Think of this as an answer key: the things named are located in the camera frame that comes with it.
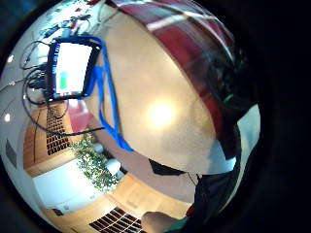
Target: potted plant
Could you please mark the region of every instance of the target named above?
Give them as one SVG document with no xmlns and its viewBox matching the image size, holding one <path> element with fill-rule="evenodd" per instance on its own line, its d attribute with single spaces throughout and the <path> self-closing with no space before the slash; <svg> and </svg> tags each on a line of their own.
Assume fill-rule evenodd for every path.
<svg viewBox="0 0 311 233">
<path fill-rule="evenodd" d="M 117 187 L 117 176 L 112 175 L 106 168 L 108 160 L 104 154 L 94 150 L 90 134 L 85 134 L 81 141 L 71 145 L 70 150 L 75 153 L 78 167 L 93 183 L 95 188 L 107 193 Z"/>
</svg>

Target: wooden wall panel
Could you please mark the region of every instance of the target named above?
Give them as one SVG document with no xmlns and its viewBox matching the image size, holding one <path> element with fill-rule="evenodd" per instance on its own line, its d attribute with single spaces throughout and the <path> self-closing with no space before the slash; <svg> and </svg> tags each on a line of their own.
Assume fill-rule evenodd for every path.
<svg viewBox="0 0 311 233">
<path fill-rule="evenodd" d="M 115 191 L 101 196 L 75 213 L 65 216 L 56 216 L 52 210 L 43 210 L 43 213 L 63 232 L 87 233 L 96 232 L 88 225 L 107 215 L 116 206 L 139 219 L 149 211 L 182 218 L 190 204 L 165 196 L 127 173 Z"/>
<path fill-rule="evenodd" d="M 184 203 L 168 197 L 126 174 L 120 181 L 118 188 L 111 194 L 116 204 L 125 208 L 125 211 L 134 213 L 141 218 L 145 212 L 163 212 L 175 218 L 182 218 L 190 207 Z"/>
<path fill-rule="evenodd" d="M 62 232 L 92 233 L 91 222 L 107 215 L 116 207 L 106 195 L 102 195 L 83 209 L 65 216 L 57 216 L 53 210 L 43 210 L 43 214 Z"/>
<path fill-rule="evenodd" d="M 66 106 L 64 104 L 56 106 L 59 107 L 61 113 L 65 111 Z M 47 108 L 40 108 L 33 112 L 32 117 L 38 119 L 38 123 L 46 127 L 47 112 Z M 72 133 L 68 114 L 63 117 L 62 124 L 66 133 Z M 81 139 L 82 136 L 68 137 L 70 144 Z M 36 128 L 32 123 L 27 126 L 23 148 L 23 167 L 31 177 L 46 173 L 75 158 L 74 153 L 69 149 L 48 155 L 47 134 L 43 130 Z"/>
</svg>

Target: white wall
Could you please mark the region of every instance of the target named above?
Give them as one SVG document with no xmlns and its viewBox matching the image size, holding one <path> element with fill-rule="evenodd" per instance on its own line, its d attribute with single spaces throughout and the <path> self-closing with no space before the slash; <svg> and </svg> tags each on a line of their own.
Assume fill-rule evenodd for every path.
<svg viewBox="0 0 311 233">
<path fill-rule="evenodd" d="M 46 209 L 59 209 L 64 214 L 75 212 L 103 193 L 93 187 L 74 159 L 61 167 L 33 179 Z"/>
</svg>

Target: desk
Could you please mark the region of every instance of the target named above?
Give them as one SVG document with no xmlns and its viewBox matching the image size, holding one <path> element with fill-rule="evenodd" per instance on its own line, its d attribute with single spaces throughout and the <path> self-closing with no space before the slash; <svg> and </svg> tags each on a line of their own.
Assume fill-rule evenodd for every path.
<svg viewBox="0 0 311 233">
<path fill-rule="evenodd" d="M 153 35 L 119 13 L 94 36 L 106 43 L 121 133 L 135 151 L 160 164 L 195 174 L 217 174 L 232 168 L 216 140 L 209 111 Z M 112 124 L 107 93 L 105 86 L 104 112 Z M 95 116 L 97 103 L 95 87 L 86 99 Z"/>
</svg>

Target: blue lanyard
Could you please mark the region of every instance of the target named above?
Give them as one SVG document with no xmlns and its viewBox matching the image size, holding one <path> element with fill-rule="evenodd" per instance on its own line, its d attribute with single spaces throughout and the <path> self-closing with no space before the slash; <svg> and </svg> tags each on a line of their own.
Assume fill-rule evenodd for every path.
<svg viewBox="0 0 311 233">
<path fill-rule="evenodd" d="M 98 118 L 99 121 L 102 125 L 102 127 L 105 128 L 107 133 L 115 140 L 117 145 L 126 151 L 133 151 L 133 149 L 128 145 L 128 143 L 124 140 L 124 138 L 119 135 L 118 133 L 118 127 L 119 127 L 119 119 L 118 119 L 118 114 L 117 114 L 117 100 L 116 100 L 116 93 L 114 91 L 113 87 L 113 82 L 111 79 L 111 73 L 110 73 L 110 66 L 107 58 L 107 52 L 106 52 L 106 47 L 104 43 L 97 37 L 92 37 L 92 36 L 82 36 L 83 38 L 91 39 L 96 42 L 101 46 L 101 52 L 103 56 L 103 64 L 104 64 L 104 69 L 105 69 L 105 74 L 106 74 L 106 79 L 107 79 L 107 86 L 108 86 L 108 91 L 110 94 L 110 101 L 111 101 L 111 109 L 112 109 L 112 117 L 113 117 L 113 125 L 112 127 L 107 121 L 104 119 L 102 116 L 101 108 L 102 108 L 102 100 L 104 97 L 104 82 L 103 82 L 103 68 L 100 66 L 94 66 L 92 70 L 92 79 L 97 81 L 97 86 L 98 86 Z"/>
</svg>

